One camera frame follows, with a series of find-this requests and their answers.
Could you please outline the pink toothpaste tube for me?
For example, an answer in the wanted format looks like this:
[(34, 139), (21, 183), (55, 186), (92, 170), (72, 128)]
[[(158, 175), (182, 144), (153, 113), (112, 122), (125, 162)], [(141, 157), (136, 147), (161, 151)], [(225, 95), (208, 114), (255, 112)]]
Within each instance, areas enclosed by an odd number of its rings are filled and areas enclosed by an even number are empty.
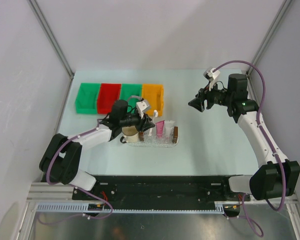
[(163, 136), (164, 126), (165, 126), (164, 120), (161, 120), (161, 121), (158, 121), (155, 123), (157, 138), (161, 138)]

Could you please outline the white pink toothbrush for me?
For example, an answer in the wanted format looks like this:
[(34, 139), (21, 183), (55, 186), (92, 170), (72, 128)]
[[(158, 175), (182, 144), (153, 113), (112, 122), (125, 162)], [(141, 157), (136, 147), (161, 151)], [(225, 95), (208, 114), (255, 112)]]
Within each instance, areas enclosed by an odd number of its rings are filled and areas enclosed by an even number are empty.
[(153, 128), (156, 126), (156, 125), (155, 125), (155, 120), (156, 120), (156, 118), (158, 117), (158, 115), (159, 115), (159, 113), (158, 113), (158, 111), (155, 109), (155, 110), (153, 111), (153, 117), (152, 117), (152, 121), (151, 121), (152, 125), (151, 125), (151, 128), (149, 129), (149, 133), (148, 133), (148, 135), (149, 135), (150, 137), (153, 135)]

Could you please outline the clear holder with brown ends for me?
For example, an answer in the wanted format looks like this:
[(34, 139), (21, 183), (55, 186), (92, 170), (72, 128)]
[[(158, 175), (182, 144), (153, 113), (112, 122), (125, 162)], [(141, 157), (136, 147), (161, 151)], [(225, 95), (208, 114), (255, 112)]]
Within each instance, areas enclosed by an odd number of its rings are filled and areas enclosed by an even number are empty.
[(176, 145), (179, 143), (180, 135), (179, 128), (174, 126), (173, 135), (170, 138), (165, 137), (165, 126), (163, 128), (163, 135), (161, 138), (156, 137), (156, 127), (153, 128), (152, 136), (149, 136), (149, 130), (145, 132), (139, 132), (139, 141), (147, 145)]

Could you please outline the white toothpaste tube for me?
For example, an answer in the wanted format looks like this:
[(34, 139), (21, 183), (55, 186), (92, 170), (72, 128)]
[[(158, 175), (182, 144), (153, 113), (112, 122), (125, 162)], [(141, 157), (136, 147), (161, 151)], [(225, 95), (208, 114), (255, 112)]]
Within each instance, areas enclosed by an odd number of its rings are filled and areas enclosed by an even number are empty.
[(174, 120), (165, 120), (164, 121), (164, 135), (165, 137), (171, 138), (174, 133), (175, 121)]

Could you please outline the cream enamel mug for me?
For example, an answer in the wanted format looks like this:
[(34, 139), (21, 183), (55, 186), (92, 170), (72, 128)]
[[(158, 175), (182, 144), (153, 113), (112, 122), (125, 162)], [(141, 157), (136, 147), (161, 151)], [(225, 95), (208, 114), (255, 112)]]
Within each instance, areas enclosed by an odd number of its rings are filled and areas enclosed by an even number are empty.
[(139, 132), (135, 126), (126, 126), (122, 128), (122, 137), (120, 142), (126, 143), (137, 143), (139, 141)]

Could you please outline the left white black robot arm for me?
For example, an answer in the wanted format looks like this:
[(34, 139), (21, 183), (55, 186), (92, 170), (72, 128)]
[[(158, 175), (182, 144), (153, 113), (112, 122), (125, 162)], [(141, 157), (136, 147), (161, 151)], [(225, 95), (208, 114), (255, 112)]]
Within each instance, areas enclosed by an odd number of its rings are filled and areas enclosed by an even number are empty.
[(146, 113), (151, 108), (146, 99), (140, 98), (131, 111), (128, 107), (126, 100), (116, 100), (110, 112), (97, 120), (96, 127), (74, 136), (55, 134), (39, 163), (39, 169), (46, 175), (46, 182), (50, 185), (72, 185), (83, 189), (88, 199), (97, 199), (101, 188), (96, 184), (96, 178), (79, 169), (82, 151), (114, 140), (125, 127), (135, 127), (137, 132), (155, 127)]

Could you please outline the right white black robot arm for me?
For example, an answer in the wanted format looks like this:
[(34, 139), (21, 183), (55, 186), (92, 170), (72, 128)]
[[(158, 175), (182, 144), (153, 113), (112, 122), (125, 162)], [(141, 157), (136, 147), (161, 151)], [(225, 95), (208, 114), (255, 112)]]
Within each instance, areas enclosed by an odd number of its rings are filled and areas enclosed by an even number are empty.
[(200, 112), (214, 105), (225, 106), (227, 113), (245, 133), (257, 159), (258, 170), (252, 176), (231, 176), (220, 188), (221, 196), (232, 201), (239, 193), (253, 195), (256, 200), (269, 200), (294, 194), (300, 165), (290, 161), (275, 143), (267, 129), (259, 105), (248, 97), (248, 79), (241, 73), (228, 76), (227, 87), (218, 88), (220, 72), (207, 70), (208, 84), (201, 88), (188, 105)]

